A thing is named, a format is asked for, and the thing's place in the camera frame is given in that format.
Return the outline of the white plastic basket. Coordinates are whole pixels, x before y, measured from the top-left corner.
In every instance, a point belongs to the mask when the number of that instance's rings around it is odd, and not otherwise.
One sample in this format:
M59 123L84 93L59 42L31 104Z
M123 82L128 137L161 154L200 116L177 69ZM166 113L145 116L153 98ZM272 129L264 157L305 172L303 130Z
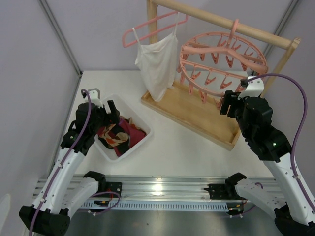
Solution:
M100 103L110 111L112 100L120 112L118 124L102 126L97 132L94 145L112 163L119 162L144 144L153 135L153 129L128 102L117 94L111 94Z

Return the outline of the pink round clip hanger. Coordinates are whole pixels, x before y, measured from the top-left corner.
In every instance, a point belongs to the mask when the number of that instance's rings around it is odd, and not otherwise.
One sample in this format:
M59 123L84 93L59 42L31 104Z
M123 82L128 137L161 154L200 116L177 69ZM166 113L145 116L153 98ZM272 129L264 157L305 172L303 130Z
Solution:
M212 98L221 107L225 91L242 92L240 81L251 73L265 74L268 65L262 52L236 35L239 20L230 32L207 32L188 40L180 50L178 73L188 93L198 92L202 103Z

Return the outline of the beige argyle sock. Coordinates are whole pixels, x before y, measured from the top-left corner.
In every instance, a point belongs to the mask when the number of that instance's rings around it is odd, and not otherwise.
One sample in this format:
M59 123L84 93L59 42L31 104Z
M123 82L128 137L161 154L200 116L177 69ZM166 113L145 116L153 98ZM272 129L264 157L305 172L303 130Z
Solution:
M97 135L101 143L108 149L129 143L129 135L117 124L101 127Z

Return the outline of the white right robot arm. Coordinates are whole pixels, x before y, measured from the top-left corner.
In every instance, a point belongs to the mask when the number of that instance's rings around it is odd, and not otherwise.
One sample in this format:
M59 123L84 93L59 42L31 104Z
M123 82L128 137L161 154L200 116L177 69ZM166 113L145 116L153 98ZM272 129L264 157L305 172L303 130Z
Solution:
M241 173L226 179L231 191L266 212L284 236L313 236L315 198L297 168L287 137L271 125L273 110L268 102L228 90L220 114L237 120L245 141L272 173L284 198L256 186Z

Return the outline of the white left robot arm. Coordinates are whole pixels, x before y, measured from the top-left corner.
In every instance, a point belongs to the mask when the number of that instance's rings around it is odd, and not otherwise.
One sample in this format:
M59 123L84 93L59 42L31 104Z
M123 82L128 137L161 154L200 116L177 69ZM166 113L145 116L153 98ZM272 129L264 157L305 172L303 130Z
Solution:
M105 175L93 171L87 172L80 184L67 193L73 175L95 142L97 132L119 122L120 113L114 101L107 103L109 113L104 105L97 106L95 102L78 106L76 119L63 137L59 156L43 189L30 206L22 206L19 211L30 234L63 236L72 216L88 198L103 194L119 196L108 190Z

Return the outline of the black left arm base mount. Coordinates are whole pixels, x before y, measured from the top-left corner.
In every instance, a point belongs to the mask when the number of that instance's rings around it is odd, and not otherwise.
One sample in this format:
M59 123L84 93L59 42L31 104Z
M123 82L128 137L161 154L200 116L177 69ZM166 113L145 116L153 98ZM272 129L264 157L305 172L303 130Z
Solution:
M106 198L109 198L110 200L112 199L118 199L118 195L121 195L122 192L122 186L123 184L121 182L107 182L105 186L105 191L106 192L115 192L116 194L113 193L107 193L104 196Z

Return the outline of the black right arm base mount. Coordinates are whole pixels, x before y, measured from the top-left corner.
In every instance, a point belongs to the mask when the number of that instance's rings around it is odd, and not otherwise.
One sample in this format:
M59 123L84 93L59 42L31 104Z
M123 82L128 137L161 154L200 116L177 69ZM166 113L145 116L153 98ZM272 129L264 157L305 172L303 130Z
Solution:
M208 184L207 187L203 188L204 191L208 192L211 200L236 200L238 197L236 195L230 194L225 184L222 183L212 183Z

